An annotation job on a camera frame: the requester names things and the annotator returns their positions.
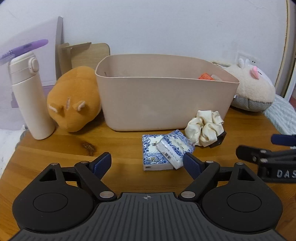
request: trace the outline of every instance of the plush toy ear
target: plush toy ear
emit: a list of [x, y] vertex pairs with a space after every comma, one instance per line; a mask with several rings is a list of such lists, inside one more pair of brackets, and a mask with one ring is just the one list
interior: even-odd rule
[[85, 107], [85, 101], [81, 100], [79, 102], [77, 102], [76, 104], [72, 105], [73, 109], [75, 109], [76, 111], [81, 111], [81, 109], [83, 107]]
[[59, 114], [61, 110], [64, 108], [62, 105], [57, 105], [55, 103], [50, 103], [48, 108]]

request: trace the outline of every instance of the purple marker pen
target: purple marker pen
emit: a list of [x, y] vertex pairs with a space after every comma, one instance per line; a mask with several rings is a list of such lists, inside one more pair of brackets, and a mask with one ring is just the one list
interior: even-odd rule
[[7, 53], [3, 54], [0, 56], [0, 66], [9, 62], [10, 60], [12, 60], [15, 57], [18, 57], [24, 53], [27, 53], [31, 50], [40, 48], [44, 45], [48, 44], [48, 40], [47, 39], [41, 39], [41, 40], [37, 40], [25, 45], [22, 45], [20, 47], [14, 48], [12, 50], [9, 50]]

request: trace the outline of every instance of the beige storage bin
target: beige storage bin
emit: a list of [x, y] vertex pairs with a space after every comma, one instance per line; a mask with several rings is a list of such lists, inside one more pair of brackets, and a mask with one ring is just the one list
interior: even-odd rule
[[[197, 79], [205, 72], [223, 81]], [[239, 85], [210, 62], [162, 54], [110, 55], [96, 75], [106, 123], [116, 131], [185, 128], [198, 110], [224, 118]]]

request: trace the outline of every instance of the wooden table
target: wooden table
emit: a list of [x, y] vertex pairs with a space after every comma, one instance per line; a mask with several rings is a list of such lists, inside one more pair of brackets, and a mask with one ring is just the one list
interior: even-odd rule
[[[222, 145], [213, 149], [196, 147], [194, 155], [202, 161], [213, 160], [222, 166], [233, 166], [238, 161], [238, 145], [250, 145], [270, 150], [287, 149], [272, 145], [270, 136], [278, 133], [269, 120], [260, 113], [230, 108], [225, 117], [227, 136]], [[114, 192], [167, 192], [179, 194], [192, 178], [184, 168], [168, 171], [143, 171], [142, 135], [166, 134], [171, 131], [116, 132], [104, 122], [102, 113], [82, 130], [67, 133], [58, 128], [49, 138], [35, 140], [28, 133], [17, 147], [0, 179], [0, 240], [6, 241], [19, 229], [12, 215], [16, 196], [51, 162], [62, 167], [92, 161], [103, 152], [112, 155], [112, 167], [102, 181]], [[89, 143], [96, 150], [87, 147]], [[255, 164], [246, 163], [253, 171]], [[296, 239], [296, 185], [268, 184], [281, 198], [284, 211], [277, 231], [286, 239]]]

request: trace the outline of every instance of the electrical outlet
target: electrical outlet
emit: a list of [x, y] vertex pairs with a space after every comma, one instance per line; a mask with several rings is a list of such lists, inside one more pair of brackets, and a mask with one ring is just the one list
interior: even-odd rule
[[235, 60], [236, 63], [238, 63], [239, 58], [242, 58], [244, 61], [246, 61], [246, 59], [249, 59], [251, 65], [259, 66], [259, 60], [249, 54], [246, 54], [243, 52], [237, 52], [237, 58]]

